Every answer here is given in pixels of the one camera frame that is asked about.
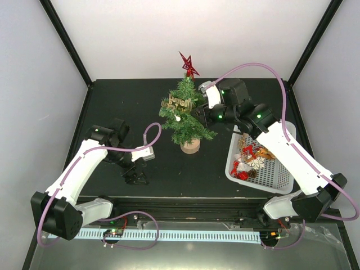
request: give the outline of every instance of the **red star tree topper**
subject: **red star tree topper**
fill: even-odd
[[[182,60],[184,61],[183,69],[186,69],[186,76],[194,79],[194,74],[200,76],[200,74],[194,69],[191,62],[191,55],[186,59],[182,53],[180,53]]]

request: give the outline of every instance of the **pink cable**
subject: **pink cable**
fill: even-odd
[[[285,91],[285,86],[284,83],[282,82],[279,74],[273,70],[271,67],[269,67],[268,65],[265,64],[261,64],[261,63],[247,63],[247,64],[243,64],[237,67],[234,67],[232,70],[230,70],[229,72],[225,73],[224,75],[222,75],[219,79],[213,81],[211,84],[209,84],[207,87],[205,87],[205,90],[210,88],[211,86],[214,86],[215,84],[217,84],[218,82],[220,82],[222,79],[224,79],[226,76],[230,75],[231,73],[233,73],[234,71],[238,70],[238,69],[242,69],[245,68],[247,66],[260,66],[262,68],[265,68],[267,70],[269,70],[277,79],[277,81],[280,84],[280,88],[281,88],[281,92],[282,92],[282,111],[281,111],[281,126],[282,126],[282,131],[283,131],[283,135],[285,136],[286,140],[288,142],[290,142],[290,137],[287,133],[286,130],[286,125],[285,125],[285,112],[286,112],[286,91]],[[300,150],[297,148],[296,145],[294,145],[293,143],[290,144],[294,150],[303,158],[303,160],[309,164],[309,166],[317,173],[320,174],[320,171],[315,167],[314,164],[311,163],[311,161],[309,159],[306,158],[306,156],[304,156]],[[332,185],[333,187],[335,187],[341,194],[343,194],[348,200],[349,202],[353,205],[354,209],[355,209],[355,215],[351,218],[342,218],[342,217],[337,217],[334,215],[328,215],[328,214],[322,214],[323,217],[326,218],[331,218],[331,219],[336,219],[337,221],[354,221],[355,219],[357,219],[360,216],[360,209],[357,205],[357,203],[354,201],[353,198],[351,198],[351,196],[349,194],[347,194],[341,187],[339,187],[338,185],[336,185],[332,180],[328,179],[326,176],[324,175],[319,175],[320,177],[322,177],[324,180],[326,180],[326,182],[328,182],[330,185]]]
[[[156,222],[155,218],[152,215],[150,215],[150,214],[148,214],[146,212],[143,212],[143,211],[131,211],[131,212],[127,212],[127,213],[122,214],[122,215],[120,215],[118,217],[115,217],[115,218],[99,219],[98,221],[101,221],[101,222],[115,221],[115,220],[117,220],[119,218],[125,217],[127,215],[131,215],[131,214],[143,214],[143,215],[148,216],[152,221],[154,221],[155,227],[156,227],[156,237],[155,237],[154,241],[149,246],[145,246],[145,247],[133,247],[133,246],[124,246],[124,245],[115,245],[115,244],[111,244],[111,245],[116,247],[116,248],[131,249],[131,250],[147,250],[147,249],[150,249],[153,246],[155,246],[158,239],[159,239],[159,236],[160,236],[159,225]],[[102,242],[104,244],[106,243],[105,238],[106,238],[106,236],[102,239]]]
[[[150,146],[152,146],[160,137],[161,135],[161,125],[159,123],[152,123],[150,124],[146,130],[145,130],[145,140],[146,140],[146,133],[147,131],[149,130],[149,128],[153,127],[157,125],[159,127],[159,131],[155,137],[155,139],[153,139],[148,145],[146,146],[143,146],[143,147],[140,147],[140,148],[136,148],[136,149],[126,149],[126,148],[116,148],[116,147],[107,147],[107,146],[99,146],[99,147],[94,147],[94,148],[91,148],[87,151],[85,151],[83,154],[84,156],[83,157],[78,157],[74,163],[70,166],[69,170],[67,170],[67,172],[65,173],[62,181],[60,182],[60,186],[62,186],[64,183],[65,183],[65,180],[67,179],[67,177],[69,176],[70,172],[74,169],[74,167],[77,165],[77,163],[79,163],[79,161],[85,157],[86,154],[88,154],[89,152],[91,151],[94,151],[94,150],[98,150],[98,149],[107,149],[107,150],[113,150],[113,151],[119,151],[119,152],[136,152],[136,151],[141,151],[141,150],[144,150],[146,148],[149,148]],[[57,193],[59,192],[59,188],[54,192],[54,194],[51,196],[51,198],[49,199],[48,203],[46,204],[45,208],[44,208],[44,211],[41,215],[41,218],[40,218],[40,221],[39,221],[39,226],[38,226],[38,231],[37,231],[37,240],[38,240],[38,244],[39,246],[43,247],[43,248],[47,248],[49,246],[52,246],[55,242],[57,242],[59,240],[59,237],[57,239],[55,239],[54,241],[52,241],[50,244],[44,244],[42,241],[41,241],[41,230],[43,228],[43,225],[44,225],[44,221],[45,221],[45,217],[46,217],[46,214],[47,212],[49,211],[49,208],[52,204],[52,202],[54,201]]]

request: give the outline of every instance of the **black enclosure edge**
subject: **black enclosure edge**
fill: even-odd
[[[39,0],[41,5],[43,6],[47,16],[51,20],[52,25],[55,27],[58,36],[61,38],[63,44],[65,45],[65,48],[67,49],[69,55],[74,61],[74,64],[76,68],[79,70],[81,76],[83,77],[83,80],[85,84],[89,87],[92,84],[92,80],[88,74],[88,72],[85,69],[85,66],[83,65],[73,43],[71,42],[71,39],[66,32],[59,16],[56,13],[56,10],[54,6],[52,5],[50,0]]]
[[[297,63],[290,78],[288,79],[288,83],[290,84],[290,86],[293,86],[295,84],[300,73],[303,71],[311,54],[315,50],[317,43],[320,41],[323,33],[325,32],[326,28],[328,27],[330,21],[332,20],[333,16],[335,15],[336,11],[338,10],[342,1],[343,0],[331,0],[329,6],[327,7],[324,15],[321,18],[319,24],[317,25],[313,35],[311,36],[309,43],[305,47],[305,50],[304,50],[302,56],[300,57],[299,62]]]

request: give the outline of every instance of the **gray wall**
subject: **gray wall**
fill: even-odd
[[[35,229],[30,197],[60,175],[87,87],[39,1],[3,2],[0,256],[1,269],[21,269]]]
[[[317,160],[348,179],[360,204],[360,1],[344,1],[295,84],[295,94]],[[343,216],[354,214],[341,196]],[[360,220],[345,223],[360,262]]]

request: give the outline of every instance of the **miniature christmas tree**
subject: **miniature christmas tree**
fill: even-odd
[[[195,140],[212,140],[215,137],[215,132],[204,128],[191,115],[191,110],[203,103],[204,98],[195,90],[191,76],[185,76],[178,83],[177,89],[170,91],[169,97],[163,99],[159,115],[167,118],[163,128],[174,130],[174,143],[181,146],[191,145]]]

